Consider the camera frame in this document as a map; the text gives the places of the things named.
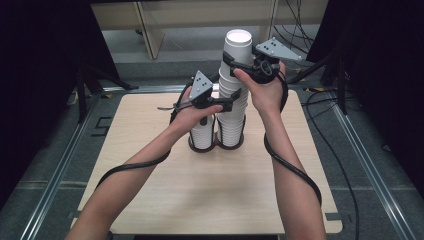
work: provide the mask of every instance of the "left hand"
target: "left hand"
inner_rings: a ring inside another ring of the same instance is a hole
[[[191,87],[187,88],[182,99],[188,99],[191,92]],[[177,116],[175,117],[172,125],[176,125],[183,133],[189,132],[203,117],[213,115],[222,111],[221,105],[214,105],[205,109],[197,109],[193,106],[190,106],[191,103],[180,105],[182,109]]]

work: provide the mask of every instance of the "aluminum rail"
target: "aluminum rail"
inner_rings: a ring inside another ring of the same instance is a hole
[[[40,201],[35,207],[26,228],[22,234],[21,240],[30,240],[35,239],[35,236],[38,233],[38,230],[41,227],[41,224],[44,221],[44,218],[47,215],[47,212],[53,202],[54,197],[56,196],[57,190],[60,186],[60,182],[63,176],[66,173],[66,170],[69,166],[69,163],[74,155],[75,148],[78,145],[78,142],[81,139],[81,136],[84,133],[84,130],[87,127],[87,123],[90,119],[91,113],[98,100],[100,99],[100,95],[95,95],[93,98],[93,102],[91,103],[86,117],[79,123],[72,135],[71,140],[69,141],[65,152],[63,153],[58,166],[56,167],[55,172],[53,173],[52,178],[48,182],[46,188],[44,189],[43,195],[41,196]]]
[[[337,97],[333,91],[329,91],[327,94],[330,98]],[[377,167],[374,165],[373,160],[362,144],[362,141],[356,133],[355,128],[349,120],[349,117],[344,115],[338,107],[333,108],[333,110],[336,113],[336,116],[346,133],[346,136],[348,137],[356,155],[358,156],[359,162],[364,168],[364,171],[367,174],[371,185],[374,187],[374,190],[377,193],[377,196],[380,199],[384,209],[386,210],[386,213],[389,216],[390,221],[392,222],[400,239],[416,239],[411,227],[408,224],[408,221],[405,219],[402,209],[390,192],[386,182],[378,172]]]

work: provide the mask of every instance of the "gray floor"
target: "gray floor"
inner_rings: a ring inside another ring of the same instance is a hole
[[[316,35],[318,27],[304,26],[312,38]],[[249,30],[254,36],[254,41],[257,41],[255,27],[243,28]],[[140,86],[141,89],[148,89],[151,86],[160,86],[160,88],[166,89],[169,86],[185,84],[193,72],[198,69],[208,74],[215,73],[221,59],[224,36],[230,29],[232,28],[167,29],[158,59],[154,61],[148,58],[142,37],[134,31],[108,31],[104,32],[104,36],[124,81]],[[303,40],[295,39],[294,43],[307,50]],[[286,64],[288,66],[287,75],[290,78],[295,76],[296,70],[305,69],[304,66],[312,63],[302,62],[303,66],[293,62],[286,62]],[[312,95],[311,92],[304,91],[304,88],[320,86],[321,74],[322,70],[317,71],[306,81],[290,86],[298,93],[302,103],[305,103]],[[108,81],[102,81],[102,84],[104,87],[115,86]],[[103,129],[96,128],[96,124],[101,117],[113,118],[123,94],[125,93],[114,92],[111,96],[98,100],[59,189],[54,194],[43,224],[36,234],[36,239],[63,239],[66,235],[105,139],[104,136],[93,136],[93,134],[103,132]],[[348,117],[354,125],[356,133],[399,204],[416,239],[424,239],[423,199],[393,155],[381,148],[384,140],[371,124],[367,114],[361,110],[358,101],[350,93],[347,95],[349,97],[347,100]],[[326,93],[320,93],[314,96],[312,101],[328,97]],[[93,97],[87,100],[89,103],[95,102]],[[334,102],[324,101],[310,105],[309,109],[318,128],[338,155],[340,164],[346,171],[346,177],[352,186],[359,211],[359,239],[402,239],[346,137],[336,117],[335,107]],[[304,110],[305,117],[310,119],[305,107]],[[39,203],[46,185],[51,181],[77,127],[77,119],[77,104],[70,105],[69,109],[64,111],[56,131],[52,132],[49,137],[49,145],[40,150],[2,210],[0,239],[20,239],[31,213]],[[110,122],[111,119],[104,119],[101,121],[101,125],[108,125]],[[340,233],[331,234],[328,238],[355,239],[356,214],[346,178],[339,162],[319,135],[312,121],[309,120],[308,123],[344,226]],[[114,239],[133,239],[133,237],[115,236]]]

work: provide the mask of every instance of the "black strap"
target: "black strap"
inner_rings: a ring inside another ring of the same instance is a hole
[[[283,88],[283,97],[281,98],[281,104],[280,104],[280,112],[282,112],[283,109],[284,109],[284,106],[286,105],[288,96],[289,96],[289,88],[287,86],[287,82],[285,81],[286,76],[284,75],[283,72],[280,72],[280,73],[283,74],[283,77],[281,77],[279,74],[277,74],[276,77],[281,81],[282,88]],[[319,204],[321,205],[322,204],[322,196],[321,196],[321,192],[320,192],[318,186],[316,185],[316,183],[306,173],[302,172],[300,169],[293,166],[291,163],[287,162],[282,157],[280,157],[277,153],[275,153],[274,150],[272,150],[271,145],[268,142],[266,134],[264,135],[264,145],[265,145],[265,148],[268,151],[269,155],[271,155],[272,158],[274,158],[278,163],[280,163],[281,165],[283,165],[284,167],[286,167],[287,169],[289,169],[290,171],[295,173],[297,176],[299,176],[303,180],[305,180],[305,182],[308,183],[309,186],[312,187],[312,189],[315,191],[315,194],[317,195]]]

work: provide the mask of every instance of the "hand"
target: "hand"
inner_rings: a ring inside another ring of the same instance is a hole
[[[280,62],[280,71],[285,74],[285,69],[285,65]],[[266,112],[280,113],[283,89],[279,79],[274,78],[267,84],[258,84],[241,69],[235,69],[234,75],[249,88],[253,105],[259,114]]]
[[[188,99],[190,91],[191,87],[187,88],[182,99]],[[214,105],[205,109],[197,109],[188,102],[186,104],[181,104],[180,109],[182,110],[177,114],[172,124],[178,126],[178,128],[183,131],[182,133],[185,134],[196,126],[203,117],[222,111],[222,106]]]

